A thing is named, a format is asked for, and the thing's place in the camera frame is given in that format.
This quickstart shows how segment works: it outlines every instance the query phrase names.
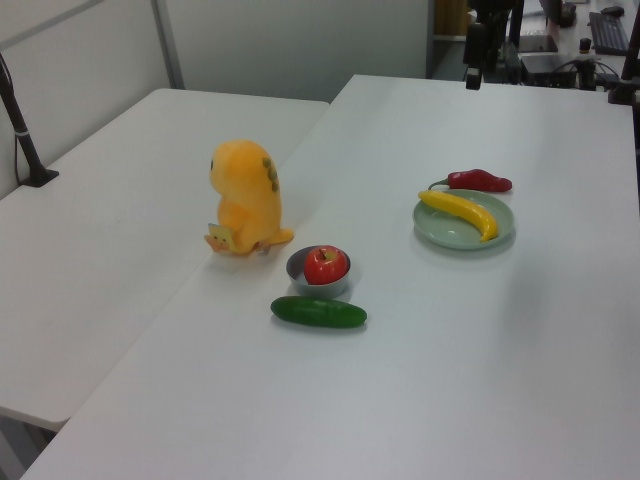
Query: light green plate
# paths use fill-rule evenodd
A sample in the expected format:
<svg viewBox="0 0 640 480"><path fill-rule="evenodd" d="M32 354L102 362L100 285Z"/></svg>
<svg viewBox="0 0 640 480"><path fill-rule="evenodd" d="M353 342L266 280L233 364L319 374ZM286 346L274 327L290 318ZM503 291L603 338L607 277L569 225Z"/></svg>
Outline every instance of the light green plate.
<svg viewBox="0 0 640 480"><path fill-rule="evenodd" d="M513 232L513 212L504 202L475 190L447 190L446 193L486 208L498 222L498 236L481 242L478 229L466 220L418 202L413 209L413 222L416 229L433 243L456 250L477 250L502 243Z"/></svg>

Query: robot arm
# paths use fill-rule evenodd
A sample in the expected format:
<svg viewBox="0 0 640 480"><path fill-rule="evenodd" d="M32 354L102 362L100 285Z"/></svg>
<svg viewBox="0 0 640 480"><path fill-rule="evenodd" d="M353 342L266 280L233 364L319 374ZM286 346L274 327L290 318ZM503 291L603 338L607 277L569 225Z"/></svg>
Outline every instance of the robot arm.
<svg viewBox="0 0 640 480"><path fill-rule="evenodd" d="M467 89L479 90L486 69L495 71L498 51L505 41L509 13L518 0L468 0L477 14L469 25L463 62L469 66Z"/></svg>

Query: pepper stem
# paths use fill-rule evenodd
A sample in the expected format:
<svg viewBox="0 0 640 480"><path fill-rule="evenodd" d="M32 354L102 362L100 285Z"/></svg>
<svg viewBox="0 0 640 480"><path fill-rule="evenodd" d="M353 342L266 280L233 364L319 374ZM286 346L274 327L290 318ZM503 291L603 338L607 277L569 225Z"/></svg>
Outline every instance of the pepper stem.
<svg viewBox="0 0 640 480"><path fill-rule="evenodd" d="M448 179L444 179L444 180L440 180L439 182L432 183L431 185L429 185L429 190L431 190L436 185L447 185L447 186L449 186L449 180Z"/></svg>

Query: toy vegetable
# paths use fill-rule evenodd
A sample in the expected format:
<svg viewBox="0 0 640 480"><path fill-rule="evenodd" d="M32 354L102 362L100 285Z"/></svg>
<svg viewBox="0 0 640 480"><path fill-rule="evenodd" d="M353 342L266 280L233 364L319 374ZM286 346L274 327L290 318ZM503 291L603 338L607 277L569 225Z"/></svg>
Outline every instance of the toy vegetable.
<svg viewBox="0 0 640 480"><path fill-rule="evenodd" d="M450 173L446 180L432 184L429 190L436 185L448 185L449 188L464 188L483 192L507 192L513 187L511 180L496 177L477 168L466 172Z"/></svg>
<svg viewBox="0 0 640 480"><path fill-rule="evenodd" d="M311 327L356 328L367 319L367 312L360 307L312 297L277 298L271 303L271 311L285 322Z"/></svg>
<svg viewBox="0 0 640 480"><path fill-rule="evenodd" d="M250 140L222 143L213 154L209 180L221 195L219 225L209 224L205 240L215 252L245 254L293 238L280 228L282 206L276 166Z"/></svg>
<svg viewBox="0 0 640 480"><path fill-rule="evenodd" d="M498 236L498 222L491 213L481 205L466 198L437 190L424 190L418 197L426 205L442 210L471 223L480 231L480 241L487 242Z"/></svg>

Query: black pole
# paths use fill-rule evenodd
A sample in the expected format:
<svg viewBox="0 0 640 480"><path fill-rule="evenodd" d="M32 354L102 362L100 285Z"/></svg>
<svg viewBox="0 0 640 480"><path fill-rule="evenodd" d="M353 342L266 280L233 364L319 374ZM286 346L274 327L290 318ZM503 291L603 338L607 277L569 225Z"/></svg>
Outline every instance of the black pole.
<svg viewBox="0 0 640 480"><path fill-rule="evenodd" d="M520 46L520 30L522 29L522 17L524 16L524 0L518 0L511 10L511 27L509 28L509 40L516 48Z"/></svg>
<svg viewBox="0 0 640 480"><path fill-rule="evenodd" d="M640 8L636 11L636 19L633 22L633 31L627 56L622 67L620 82L609 92L609 103L617 105L631 105L635 95L636 86L633 84L633 71L635 69L638 52L640 51Z"/></svg>
<svg viewBox="0 0 640 480"><path fill-rule="evenodd" d="M18 102L13 93L13 84L11 82L11 77L9 76L9 71L7 70L6 63L4 63L4 58L2 58L1 53L0 68L0 96L2 96L2 102L7 109L9 119L13 124L15 135L18 137L18 141L20 142L20 146L22 147L24 156L27 159L27 163L29 164L29 178L23 182L23 185L28 185L31 187L42 187L50 180L57 177L58 172L47 170L42 165L42 162L40 162L36 147L33 145L33 141L31 140L29 129L24 122L22 112L20 111L20 107L18 106Z"/></svg>

